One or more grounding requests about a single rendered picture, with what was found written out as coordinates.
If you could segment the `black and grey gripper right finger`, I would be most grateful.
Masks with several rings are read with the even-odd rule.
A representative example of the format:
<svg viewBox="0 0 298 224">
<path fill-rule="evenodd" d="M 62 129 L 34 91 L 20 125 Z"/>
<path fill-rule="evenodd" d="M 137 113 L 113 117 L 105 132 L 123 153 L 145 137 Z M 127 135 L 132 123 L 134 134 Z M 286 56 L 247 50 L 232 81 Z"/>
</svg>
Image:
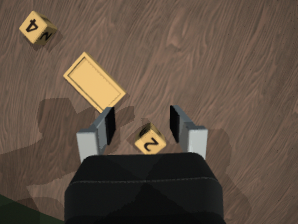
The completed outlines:
<svg viewBox="0 0 298 224">
<path fill-rule="evenodd" d="M 196 126 L 178 105 L 170 105 L 170 130 L 183 153 L 198 153 L 205 160 L 208 130 Z"/>
</svg>

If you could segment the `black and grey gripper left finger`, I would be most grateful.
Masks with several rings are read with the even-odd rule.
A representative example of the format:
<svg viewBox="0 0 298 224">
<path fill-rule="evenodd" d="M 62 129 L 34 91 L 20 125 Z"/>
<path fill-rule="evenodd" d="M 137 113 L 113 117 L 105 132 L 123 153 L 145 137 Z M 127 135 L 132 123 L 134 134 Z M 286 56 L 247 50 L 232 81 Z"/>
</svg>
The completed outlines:
<svg viewBox="0 0 298 224">
<path fill-rule="evenodd" d="M 76 135 L 81 163 L 88 156 L 103 155 L 115 130 L 114 107 L 106 107 L 88 129 L 80 129 Z"/>
</svg>

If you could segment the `tan wooden cube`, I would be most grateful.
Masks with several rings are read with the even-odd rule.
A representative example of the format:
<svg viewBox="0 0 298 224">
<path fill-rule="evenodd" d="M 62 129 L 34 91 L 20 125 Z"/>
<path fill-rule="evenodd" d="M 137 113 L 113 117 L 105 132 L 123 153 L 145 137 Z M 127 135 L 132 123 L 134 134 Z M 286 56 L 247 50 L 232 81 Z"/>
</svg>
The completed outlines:
<svg viewBox="0 0 298 224">
<path fill-rule="evenodd" d="M 45 15 L 32 11 L 19 30 L 31 43 L 45 45 L 57 31 L 57 27 Z"/>
<path fill-rule="evenodd" d="M 166 141 L 164 135 L 149 123 L 136 134 L 135 145 L 144 154 L 155 154 L 166 146 Z"/>
</svg>

